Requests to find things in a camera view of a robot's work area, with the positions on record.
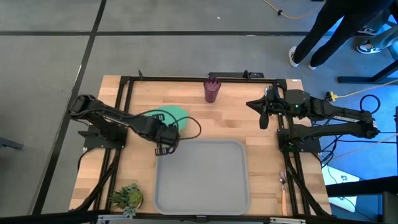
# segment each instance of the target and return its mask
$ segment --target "wooden tabletop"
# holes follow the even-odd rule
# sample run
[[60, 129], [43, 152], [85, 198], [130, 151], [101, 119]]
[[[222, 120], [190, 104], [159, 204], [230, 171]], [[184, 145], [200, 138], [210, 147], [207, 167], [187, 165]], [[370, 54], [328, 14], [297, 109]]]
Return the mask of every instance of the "wooden tabletop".
[[[104, 76], [98, 99], [114, 106], [120, 76]], [[263, 83], [222, 83], [214, 103], [207, 103], [200, 82], [135, 81], [129, 113], [138, 114], [162, 105], [179, 105], [199, 121], [202, 133], [198, 139], [235, 139], [246, 146], [250, 185], [250, 208], [245, 215], [282, 215], [279, 173], [285, 169], [279, 151], [276, 130], [277, 117], [270, 118], [266, 130], [259, 129], [259, 114], [246, 106], [247, 101], [264, 95]], [[303, 88], [301, 80], [287, 80], [288, 89]], [[309, 120], [295, 123], [310, 125]], [[197, 125], [189, 120], [182, 137], [194, 136]], [[158, 213], [154, 207], [155, 143], [140, 138], [129, 130], [126, 147], [122, 150], [115, 189], [136, 183], [144, 193], [144, 203], [138, 212]], [[331, 213], [319, 161], [309, 153], [301, 153], [305, 184], [322, 208]], [[76, 208], [93, 190], [100, 176], [104, 149], [94, 149], [82, 160], [70, 208]], [[287, 210], [292, 215], [289, 188]], [[108, 184], [105, 185], [100, 208], [104, 208]], [[300, 190], [295, 186], [298, 210], [303, 213]]]

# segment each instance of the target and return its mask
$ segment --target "small potted plant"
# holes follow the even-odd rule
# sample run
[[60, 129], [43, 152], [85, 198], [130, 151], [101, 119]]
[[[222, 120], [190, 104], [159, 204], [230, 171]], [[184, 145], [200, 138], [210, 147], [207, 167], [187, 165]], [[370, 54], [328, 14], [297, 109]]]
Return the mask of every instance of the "small potted plant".
[[122, 187], [120, 190], [115, 190], [111, 197], [111, 202], [114, 208], [124, 210], [125, 214], [134, 216], [136, 210], [141, 207], [144, 196], [137, 188], [137, 184], [132, 184], [128, 187]]

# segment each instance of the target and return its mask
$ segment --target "gray tray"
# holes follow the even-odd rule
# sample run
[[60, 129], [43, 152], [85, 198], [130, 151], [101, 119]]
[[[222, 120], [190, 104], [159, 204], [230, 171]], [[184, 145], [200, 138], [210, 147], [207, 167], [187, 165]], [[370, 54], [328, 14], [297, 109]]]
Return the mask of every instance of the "gray tray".
[[246, 149], [234, 140], [180, 141], [156, 160], [154, 203], [164, 215], [242, 215], [250, 206]]

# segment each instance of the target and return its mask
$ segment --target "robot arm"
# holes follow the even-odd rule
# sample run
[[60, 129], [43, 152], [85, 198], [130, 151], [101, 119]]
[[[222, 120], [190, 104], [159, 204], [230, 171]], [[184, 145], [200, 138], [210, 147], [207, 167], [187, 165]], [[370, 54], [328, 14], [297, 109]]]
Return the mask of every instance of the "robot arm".
[[115, 124], [129, 127], [140, 137], [176, 148], [180, 141], [178, 129], [173, 125], [166, 125], [160, 120], [151, 117], [131, 115], [116, 108], [105, 105], [92, 95], [77, 96], [69, 114], [71, 119], [86, 119], [96, 126], [109, 140], [115, 140], [117, 132], [113, 131]]
[[268, 127], [268, 114], [282, 114], [298, 119], [309, 118], [312, 121], [335, 119], [346, 122], [345, 124], [314, 127], [294, 124], [290, 132], [291, 139], [337, 134], [352, 134], [359, 138], [371, 139], [379, 134], [370, 112], [333, 106], [329, 102], [314, 98], [302, 90], [287, 90], [285, 98], [282, 99], [277, 89], [270, 86], [266, 96], [263, 96], [260, 100], [247, 102], [246, 105], [261, 115], [261, 129]]

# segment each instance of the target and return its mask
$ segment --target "black pants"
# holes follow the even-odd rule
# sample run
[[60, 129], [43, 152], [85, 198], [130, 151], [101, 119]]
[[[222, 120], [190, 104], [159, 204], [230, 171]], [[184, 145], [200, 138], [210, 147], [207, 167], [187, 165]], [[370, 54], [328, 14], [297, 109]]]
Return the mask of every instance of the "black pants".
[[343, 43], [354, 36], [360, 28], [365, 26], [377, 14], [377, 12], [355, 10], [344, 2], [334, 0], [326, 2], [319, 12], [310, 33], [297, 46], [293, 56], [295, 63], [300, 63], [322, 36], [343, 16], [341, 24], [337, 27], [330, 40], [312, 56], [311, 66], [316, 67], [325, 63]]

